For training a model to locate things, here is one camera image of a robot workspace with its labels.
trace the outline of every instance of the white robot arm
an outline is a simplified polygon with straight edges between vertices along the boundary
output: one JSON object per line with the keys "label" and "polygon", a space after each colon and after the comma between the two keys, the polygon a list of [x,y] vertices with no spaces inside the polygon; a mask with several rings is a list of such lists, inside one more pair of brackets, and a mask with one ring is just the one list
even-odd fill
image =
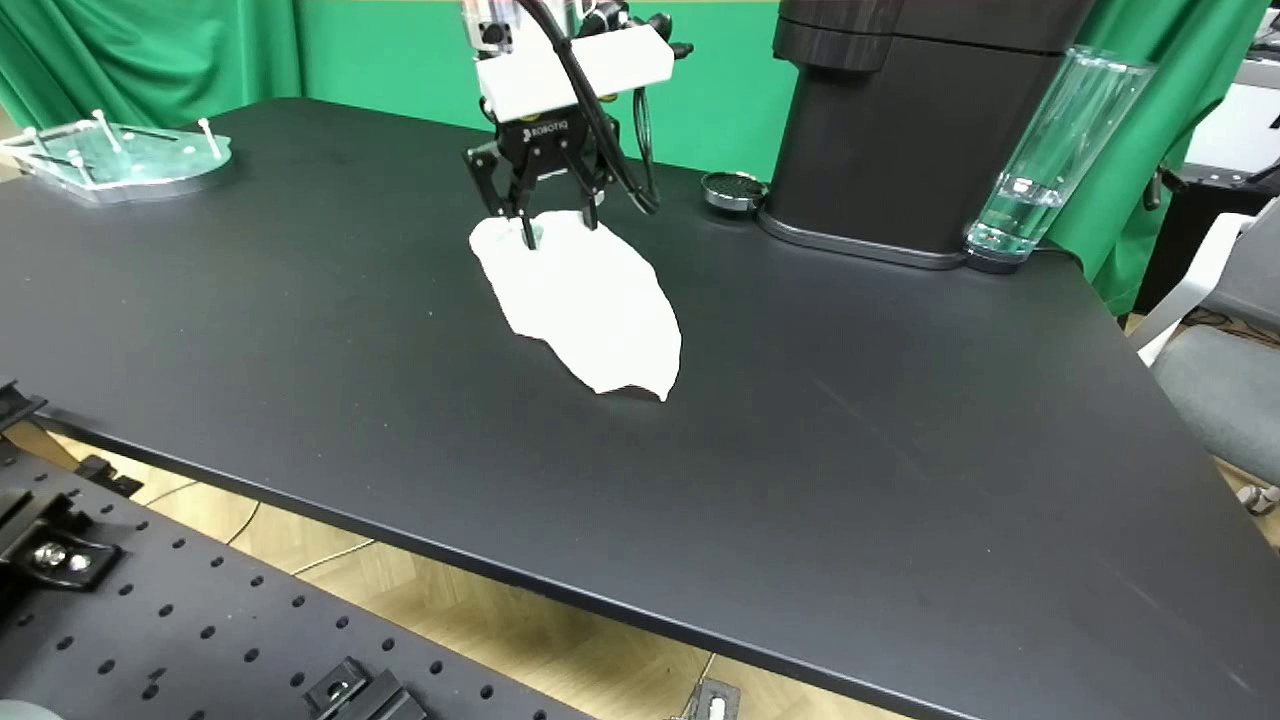
{"label": "white robot arm", "polygon": [[521,215],[542,179],[571,173],[588,229],[613,179],[630,187],[642,213],[652,213],[643,187],[621,152],[618,122],[601,101],[634,93],[636,128],[643,123],[643,90],[674,81],[686,45],[674,45],[674,21],[636,21],[625,0],[460,0],[476,47],[479,107],[497,141],[469,152],[479,200],[497,215]]}

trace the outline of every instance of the clear plastic cup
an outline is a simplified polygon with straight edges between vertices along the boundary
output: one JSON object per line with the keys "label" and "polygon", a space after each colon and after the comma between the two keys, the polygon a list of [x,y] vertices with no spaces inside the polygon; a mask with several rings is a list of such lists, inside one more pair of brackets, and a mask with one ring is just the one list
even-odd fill
{"label": "clear plastic cup", "polygon": [[987,206],[964,229],[970,256],[1026,265],[1149,81],[1149,66],[1068,47]]}

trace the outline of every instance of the white cloth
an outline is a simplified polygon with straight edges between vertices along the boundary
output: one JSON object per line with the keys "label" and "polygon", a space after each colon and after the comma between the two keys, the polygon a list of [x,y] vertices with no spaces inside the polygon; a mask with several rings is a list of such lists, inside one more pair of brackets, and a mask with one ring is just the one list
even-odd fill
{"label": "white cloth", "polygon": [[474,252],[515,338],[551,346],[591,393],[650,387],[670,400],[682,375],[682,324],[650,259],[579,213],[479,220]]}

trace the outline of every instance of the green backdrop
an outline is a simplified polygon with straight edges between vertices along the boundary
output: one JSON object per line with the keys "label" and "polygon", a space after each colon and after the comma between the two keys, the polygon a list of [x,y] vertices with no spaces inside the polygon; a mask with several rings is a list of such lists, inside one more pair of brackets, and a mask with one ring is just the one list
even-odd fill
{"label": "green backdrop", "polygon": [[[798,73],[774,62],[778,0],[682,0],[696,45],[652,93],[658,155],[774,173]],[[1151,93],[1085,179],[1051,241],[1129,312],[1151,256],[1183,135],[1227,90],[1267,0],[1101,0],[1089,45],[1159,66]],[[0,103],[19,123],[88,107],[190,123],[259,96],[321,96],[484,128],[457,0],[0,0]]]}

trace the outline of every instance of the black machine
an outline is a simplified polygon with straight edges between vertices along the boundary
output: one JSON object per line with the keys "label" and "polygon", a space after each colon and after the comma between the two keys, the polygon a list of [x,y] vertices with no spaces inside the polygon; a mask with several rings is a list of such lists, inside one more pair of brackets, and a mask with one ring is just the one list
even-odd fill
{"label": "black machine", "polygon": [[1000,163],[1094,0],[786,0],[801,66],[774,235],[896,265],[964,256]]}

